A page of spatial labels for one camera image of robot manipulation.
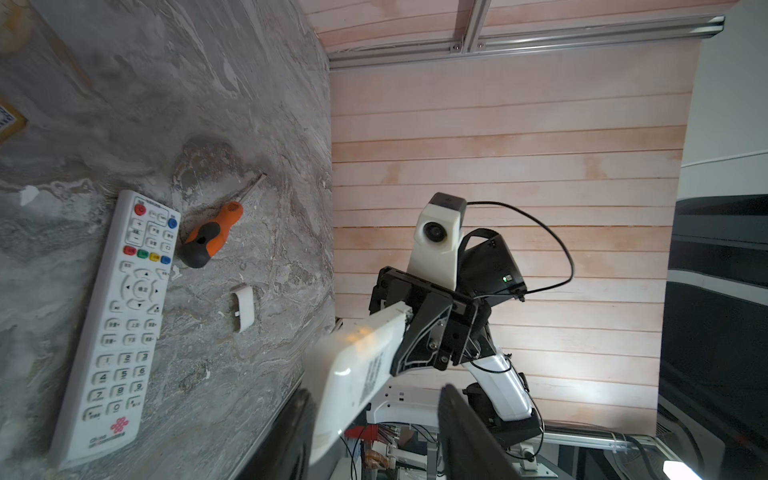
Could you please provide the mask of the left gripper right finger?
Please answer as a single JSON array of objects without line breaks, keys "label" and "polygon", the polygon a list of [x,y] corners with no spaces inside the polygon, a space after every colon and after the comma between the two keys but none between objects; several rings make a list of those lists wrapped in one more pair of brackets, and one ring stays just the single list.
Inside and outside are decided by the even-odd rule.
[{"label": "left gripper right finger", "polygon": [[453,385],[441,389],[437,412],[447,479],[520,479],[507,455]]}]

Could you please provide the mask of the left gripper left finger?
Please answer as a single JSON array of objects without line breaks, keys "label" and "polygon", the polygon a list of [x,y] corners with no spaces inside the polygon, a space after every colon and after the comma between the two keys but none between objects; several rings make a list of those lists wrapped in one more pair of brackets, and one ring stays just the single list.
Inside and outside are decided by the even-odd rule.
[{"label": "left gripper left finger", "polygon": [[315,403],[311,394],[306,389],[298,389],[236,478],[307,479],[314,423]]}]

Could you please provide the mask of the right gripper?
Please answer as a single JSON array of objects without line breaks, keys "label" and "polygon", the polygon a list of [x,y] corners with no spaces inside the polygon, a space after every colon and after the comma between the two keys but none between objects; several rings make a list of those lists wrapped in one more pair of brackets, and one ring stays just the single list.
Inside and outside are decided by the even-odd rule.
[{"label": "right gripper", "polygon": [[412,310],[406,321],[401,344],[393,357],[390,373],[399,376],[406,370],[408,357],[428,337],[434,326],[444,322],[444,332],[472,336],[484,328],[491,315],[487,301],[474,299],[397,268],[386,266],[377,275],[368,304],[370,314],[403,302]]}]

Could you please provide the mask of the white air conditioner remote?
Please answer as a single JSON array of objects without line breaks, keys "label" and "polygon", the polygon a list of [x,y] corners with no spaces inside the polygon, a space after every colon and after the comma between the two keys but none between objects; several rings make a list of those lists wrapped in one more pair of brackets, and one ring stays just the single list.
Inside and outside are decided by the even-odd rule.
[{"label": "white air conditioner remote", "polygon": [[315,464],[391,378],[394,355],[413,316],[404,302],[316,342],[304,362],[302,388],[316,407],[309,463]]}]

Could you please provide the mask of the white battery cover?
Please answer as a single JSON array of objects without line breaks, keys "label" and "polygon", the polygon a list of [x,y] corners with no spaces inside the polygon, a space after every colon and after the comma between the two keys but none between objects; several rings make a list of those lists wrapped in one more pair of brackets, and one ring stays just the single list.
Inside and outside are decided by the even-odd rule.
[{"label": "white battery cover", "polygon": [[237,308],[235,318],[238,323],[238,333],[243,333],[255,323],[254,296],[251,286],[242,286],[233,291]]}]

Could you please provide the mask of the orange black screwdriver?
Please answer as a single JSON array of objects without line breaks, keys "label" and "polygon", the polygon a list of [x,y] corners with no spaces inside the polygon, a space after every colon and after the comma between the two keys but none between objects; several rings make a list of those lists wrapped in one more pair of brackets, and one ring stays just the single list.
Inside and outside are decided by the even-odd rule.
[{"label": "orange black screwdriver", "polygon": [[203,268],[223,248],[231,228],[244,214],[244,201],[265,178],[264,173],[260,174],[236,200],[223,204],[215,217],[192,230],[178,250],[179,257],[186,266]]}]

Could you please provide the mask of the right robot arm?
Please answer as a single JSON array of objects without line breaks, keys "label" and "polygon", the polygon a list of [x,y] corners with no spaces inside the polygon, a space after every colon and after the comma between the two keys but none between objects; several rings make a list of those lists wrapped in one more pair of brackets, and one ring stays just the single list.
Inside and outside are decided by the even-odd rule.
[{"label": "right robot arm", "polygon": [[399,301],[413,311],[391,375],[460,365],[475,379],[463,394],[502,447],[542,434],[526,380],[495,346],[488,325],[493,306],[522,300],[526,293],[498,232],[479,228],[462,234],[427,222],[416,231],[407,270],[381,269],[369,304],[372,313]]}]

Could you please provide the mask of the white TV remote control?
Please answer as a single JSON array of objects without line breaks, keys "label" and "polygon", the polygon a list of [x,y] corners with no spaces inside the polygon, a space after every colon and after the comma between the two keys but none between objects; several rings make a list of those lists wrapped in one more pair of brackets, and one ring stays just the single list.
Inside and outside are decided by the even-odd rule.
[{"label": "white TV remote control", "polygon": [[137,192],[118,196],[49,451],[58,470],[138,436],[179,221]]}]

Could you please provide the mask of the playing card box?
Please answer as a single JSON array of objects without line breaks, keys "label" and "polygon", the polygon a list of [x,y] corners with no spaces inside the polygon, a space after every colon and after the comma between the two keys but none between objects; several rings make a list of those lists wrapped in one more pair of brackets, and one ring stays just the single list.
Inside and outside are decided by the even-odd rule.
[{"label": "playing card box", "polygon": [[2,100],[0,103],[0,121],[1,143],[22,131],[27,124],[27,119],[5,100]]}]

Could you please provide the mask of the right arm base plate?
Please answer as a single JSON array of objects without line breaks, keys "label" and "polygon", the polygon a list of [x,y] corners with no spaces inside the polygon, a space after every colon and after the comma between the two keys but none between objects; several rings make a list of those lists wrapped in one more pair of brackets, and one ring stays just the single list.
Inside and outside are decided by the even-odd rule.
[{"label": "right arm base plate", "polygon": [[540,459],[544,435],[537,440],[526,440],[505,449],[512,467],[522,479],[558,479],[558,474]]}]

